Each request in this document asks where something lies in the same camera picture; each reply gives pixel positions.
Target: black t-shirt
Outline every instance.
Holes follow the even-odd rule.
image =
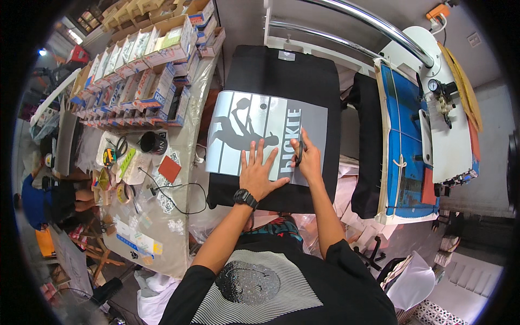
[[[200,265],[186,271],[160,325],[190,323],[397,324],[397,318],[345,240],[330,246],[323,261],[291,238],[249,235],[217,276]]]

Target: pressure gauge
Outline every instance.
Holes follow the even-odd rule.
[[[430,81],[428,81],[428,89],[435,92],[437,90],[437,88],[439,88],[439,84],[437,83],[437,80],[430,79]]]

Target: shirt tag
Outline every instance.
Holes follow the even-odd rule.
[[[278,58],[280,60],[285,60],[285,61],[294,61],[296,59],[296,54],[286,52],[286,51],[278,51]]]

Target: person in blue shirt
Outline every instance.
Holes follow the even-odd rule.
[[[73,211],[85,211],[95,205],[94,193],[90,189],[76,191],[70,181],[62,180],[53,190],[32,187],[32,182],[42,167],[40,164],[25,178],[22,194],[17,193],[13,197],[15,208],[23,209],[34,229],[44,230],[49,219],[63,220]]]

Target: light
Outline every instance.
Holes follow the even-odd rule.
[[[67,33],[74,39],[74,41],[80,45],[83,40],[81,39],[81,37],[79,37],[76,33],[74,33],[72,30],[68,30]]]

